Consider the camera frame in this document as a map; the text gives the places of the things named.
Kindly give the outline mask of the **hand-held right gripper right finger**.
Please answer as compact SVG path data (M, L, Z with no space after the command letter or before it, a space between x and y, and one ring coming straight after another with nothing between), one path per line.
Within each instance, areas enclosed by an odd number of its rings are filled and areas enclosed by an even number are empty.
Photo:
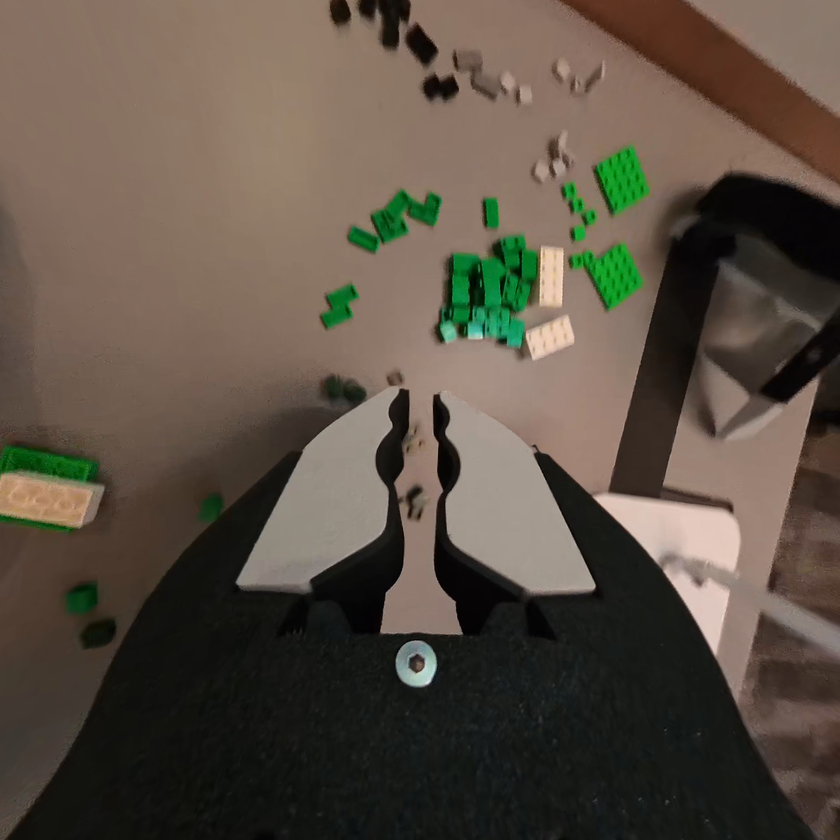
M468 583L513 600L588 595L595 581L532 447L451 392L434 397L434 562L449 596Z

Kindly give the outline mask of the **green lego base, tan brick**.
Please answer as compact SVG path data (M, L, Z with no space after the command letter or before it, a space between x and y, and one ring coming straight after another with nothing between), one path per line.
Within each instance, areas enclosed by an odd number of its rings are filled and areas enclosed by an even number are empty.
M96 461L6 445L1 454L1 520L77 531L98 514L105 487Z

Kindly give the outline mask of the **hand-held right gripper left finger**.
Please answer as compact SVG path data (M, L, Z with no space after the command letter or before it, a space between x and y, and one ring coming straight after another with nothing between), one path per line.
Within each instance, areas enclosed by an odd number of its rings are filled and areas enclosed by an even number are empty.
M394 479L376 463L389 434L402 460L408 391L385 389L302 451L238 575L242 591L309 594L315 580L385 532Z

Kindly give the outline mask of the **scattered dark green lego pieces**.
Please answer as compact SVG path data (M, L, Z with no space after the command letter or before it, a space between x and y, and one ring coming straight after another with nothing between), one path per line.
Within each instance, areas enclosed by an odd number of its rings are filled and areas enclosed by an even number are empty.
M356 407L363 404L368 392L361 383L353 378L342 377L338 374L326 376L321 383L322 395L331 404L341 404Z

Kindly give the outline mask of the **white round-cornered base plate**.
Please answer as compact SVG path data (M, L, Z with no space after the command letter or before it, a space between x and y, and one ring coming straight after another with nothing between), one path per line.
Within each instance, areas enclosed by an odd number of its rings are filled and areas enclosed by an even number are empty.
M693 576L682 561L706 561L734 572L741 548L740 526L734 514L724 507L697 502L610 492L598 493L594 499L663 569L716 655L729 590L723 584Z

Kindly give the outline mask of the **pile of bright green lego pieces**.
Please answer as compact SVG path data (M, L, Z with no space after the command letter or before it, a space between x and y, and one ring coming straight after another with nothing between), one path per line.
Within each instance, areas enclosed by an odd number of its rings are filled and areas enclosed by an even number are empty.
M649 195L649 183L634 146L628 145L596 163L593 173L605 208L611 216L623 213ZM561 195L574 221L570 241L585 241L598 219L574 182L561 185ZM442 198L429 192L418 201L407 191L371 214L373 230L352 226L349 243L369 254L408 233L407 219L434 227ZM482 256L455 252L448 261L448 297L440 309L437 334L442 343L458 339L490 340L510 349L526 347L532 361L564 350L574 343L569 316L558 316L536 327L526 328L521 315L528 309L534 289L535 305L560 310L563 306L564 274L567 267L582 270L589 277L604 310L611 312L643 287L644 280L635 258L625 243L618 243L600 255L591 250L565 255L562 247L528 247L521 234L501 237ZM327 307L320 313L322 326L335 329L354 317L353 304L359 292L352 283L325 294Z

